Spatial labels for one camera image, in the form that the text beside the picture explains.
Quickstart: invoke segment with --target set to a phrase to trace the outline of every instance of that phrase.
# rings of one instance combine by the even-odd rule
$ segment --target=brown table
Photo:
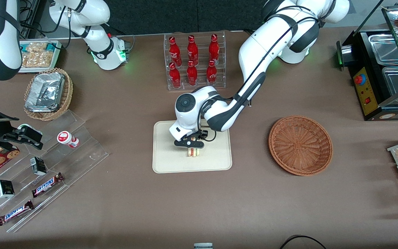
[[[272,249],[294,234],[328,248],[398,248],[398,172],[386,151],[398,144],[398,121],[363,121],[348,72],[335,68],[336,41],[351,30],[323,28],[302,63],[270,65],[230,129],[230,170],[161,175],[152,170],[153,125],[175,120],[179,95],[166,90],[163,36],[137,37],[130,62],[114,71],[73,40],[58,63],[74,82],[70,108],[111,154],[19,232],[0,229],[0,248]],[[248,35],[226,35],[228,88],[219,92],[228,97],[242,85],[238,50]],[[22,109],[31,77],[0,82],[0,111],[41,128]],[[268,151],[273,123],[295,114],[333,140],[333,161],[316,176],[287,173]]]

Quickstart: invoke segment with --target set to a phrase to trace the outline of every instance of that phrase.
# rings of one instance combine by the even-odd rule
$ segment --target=red switch
[[[357,85],[359,85],[360,83],[362,83],[362,81],[363,81],[363,77],[362,76],[357,76],[355,79],[354,79],[354,82],[357,84]]]

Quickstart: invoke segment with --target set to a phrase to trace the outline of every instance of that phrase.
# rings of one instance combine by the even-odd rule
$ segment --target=yellow control panel
[[[379,105],[377,104],[376,97],[372,91],[365,68],[362,68],[362,70],[360,70],[352,79],[356,86],[357,95],[359,96],[363,113],[368,115],[376,110]]]

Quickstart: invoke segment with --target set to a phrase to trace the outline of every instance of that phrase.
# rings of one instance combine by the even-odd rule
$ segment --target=red emergency stop button
[[[365,74],[360,74],[354,78],[354,83],[357,85],[363,85],[366,82],[366,76]]]

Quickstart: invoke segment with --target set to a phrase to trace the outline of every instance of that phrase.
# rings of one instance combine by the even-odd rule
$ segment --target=foil container
[[[31,112],[56,112],[59,109],[64,82],[65,76],[60,73],[37,75],[24,107]]]

